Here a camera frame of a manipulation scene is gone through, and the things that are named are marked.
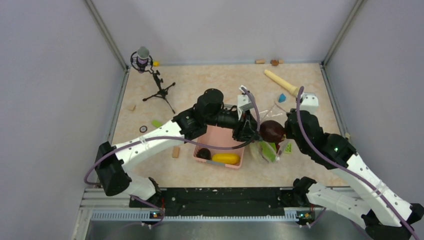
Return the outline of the green toy lettuce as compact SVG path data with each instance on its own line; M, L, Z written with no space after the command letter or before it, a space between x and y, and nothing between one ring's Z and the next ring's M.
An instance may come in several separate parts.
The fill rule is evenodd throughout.
M262 157L262 148L258 142L254 141L253 143L249 144L248 147L249 152L255 161L261 162L264 160Z

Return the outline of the dark maroon toy fruit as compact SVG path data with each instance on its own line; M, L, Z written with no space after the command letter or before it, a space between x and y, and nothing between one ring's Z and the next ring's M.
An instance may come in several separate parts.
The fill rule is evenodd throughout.
M285 128L275 120L265 120L261 123L259 134L265 142L280 143L286 139Z

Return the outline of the clear zip top bag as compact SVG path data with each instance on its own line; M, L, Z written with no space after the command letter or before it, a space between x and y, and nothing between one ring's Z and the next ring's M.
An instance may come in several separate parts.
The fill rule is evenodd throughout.
M267 120L274 120L280 123L284 127L285 120L287 120L287 112L276 103L270 109L262 111L259 114L260 114L260 124ZM283 140L280 143L275 143L276 155L277 155L276 161L268 162L263 158L263 162L267 162L267 163L278 162L288 143L289 143L289 140L287 139L287 136L285 134L285 140Z

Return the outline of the green toy starfruit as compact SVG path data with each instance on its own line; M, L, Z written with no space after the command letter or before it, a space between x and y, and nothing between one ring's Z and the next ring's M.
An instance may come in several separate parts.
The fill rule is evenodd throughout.
M271 142L266 142L266 141L260 141L259 142L259 153L262 155L262 157L270 162L270 163L274 163L276 161L276 157L277 157L277 148L275 143Z

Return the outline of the pink plastic basket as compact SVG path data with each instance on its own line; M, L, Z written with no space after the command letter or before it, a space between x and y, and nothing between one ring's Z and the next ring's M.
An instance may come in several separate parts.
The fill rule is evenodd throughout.
M208 125L206 133L196 139L196 142L201 143L203 145L223 147L223 148L235 147L235 146L241 145L245 141L246 140L242 140L242 141L234 140L232 128L223 128L220 126L213 126L213 125ZM210 152L211 158L217 154L237 155L239 158L239 161L237 162L235 161L217 162L217 161L213 161L212 159L200 158L198 157L198 152L203 148L204 148L203 146L195 145L195 149L193 152L193 158L195 161L204 163L204 164L217 165L220 167L226 167L231 169L239 169L242 166L243 156L245 151L244 147L232 149L232 150L221 150L221 149L213 149L213 148L207 147L207 149Z

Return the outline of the dark purple toy fruit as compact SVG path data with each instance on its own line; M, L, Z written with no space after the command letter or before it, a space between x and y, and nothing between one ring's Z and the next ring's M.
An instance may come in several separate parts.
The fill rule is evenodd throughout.
M207 148L199 149L195 156L199 159L204 159L204 160L209 160L209 161L212 159L211 151Z

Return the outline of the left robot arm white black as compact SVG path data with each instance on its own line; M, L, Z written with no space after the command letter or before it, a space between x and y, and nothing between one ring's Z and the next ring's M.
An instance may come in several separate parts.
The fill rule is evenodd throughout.
M95 171L106 196L121 193L134 195L149 207L160 202L160 188L150 177L131 175L134 166L168 148L190 143L207 149L231 151L261 139L260 114L254 95L243 85L237 105L224 105L224 94L215 88L207 89L193 107L180 112L159 128L138 138L111 145L102 143L91 171ZM232 130L236 146L213 146L196 142L209 126Z

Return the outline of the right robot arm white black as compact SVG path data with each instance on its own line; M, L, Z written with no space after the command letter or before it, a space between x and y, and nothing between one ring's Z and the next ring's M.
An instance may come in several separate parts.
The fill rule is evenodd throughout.
M424 216L424 207L394 193L365 164L343 136L325 133L318 118L306 110L291 109L284 123L286 137L300 152L339 176L358 194L344 195L309 177L293 183L293 200L299 206L315 205L349 219L373 240L418 239L412 224Z

